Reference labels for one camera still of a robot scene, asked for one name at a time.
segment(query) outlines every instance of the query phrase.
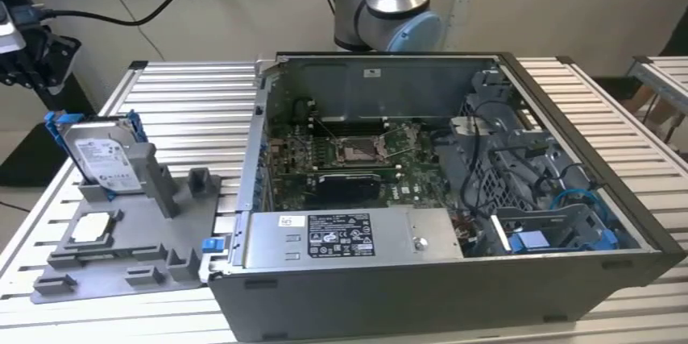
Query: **hard drive label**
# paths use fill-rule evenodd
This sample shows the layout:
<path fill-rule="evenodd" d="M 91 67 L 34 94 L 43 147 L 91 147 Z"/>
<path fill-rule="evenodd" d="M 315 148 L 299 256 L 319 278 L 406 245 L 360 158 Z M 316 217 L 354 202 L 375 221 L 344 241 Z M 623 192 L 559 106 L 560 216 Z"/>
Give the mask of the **hard drive label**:
<path fill-rule="evenodd" d="M 308 215 L 308 255 L 314 258 L 374 256 L 370 214 Z"/>
<path fill-rule="evenodd" d="M 98 183 L 115 192 L 142 189 L 122 144 L 112 139 L 78 139 L 82 159 Z"/>

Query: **aluminum extrusion table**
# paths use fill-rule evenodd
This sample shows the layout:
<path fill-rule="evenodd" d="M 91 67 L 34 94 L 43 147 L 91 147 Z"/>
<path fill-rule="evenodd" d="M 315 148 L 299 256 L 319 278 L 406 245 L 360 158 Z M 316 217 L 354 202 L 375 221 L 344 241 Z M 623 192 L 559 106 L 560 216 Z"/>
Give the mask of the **aluminum extrusion table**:
<path fill-rule="evenodd" d="M 688 250 L 688 166 L 575 64 L 522 58 L 543 89 Z M 102 114 L 142 114 L 159 161 L 174 174 L 210 167 L 223 176 L 215 233 L 232 231 L 255 63 L 148 63 L 132 67 Z M 232 342 L 208 288 L 34 305 L 42 274 L 80 191 L 68 161 L 0 255 L 0 342 Z M 618 291 L 568 324 L 376 338 L 372 342 L 683 342 L 688 340 L 688 260 L 650 286 Z"/>

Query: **power supply label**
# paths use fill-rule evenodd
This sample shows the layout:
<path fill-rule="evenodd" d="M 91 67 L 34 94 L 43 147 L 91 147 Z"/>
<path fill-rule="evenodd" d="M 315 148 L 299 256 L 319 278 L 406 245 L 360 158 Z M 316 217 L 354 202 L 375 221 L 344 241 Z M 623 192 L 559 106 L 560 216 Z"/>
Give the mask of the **power supply label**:
<path fill-rule="evenodd" d="M 370 214 L 308 215 L 308 255 L 314 258 L 374 256 Z"/>

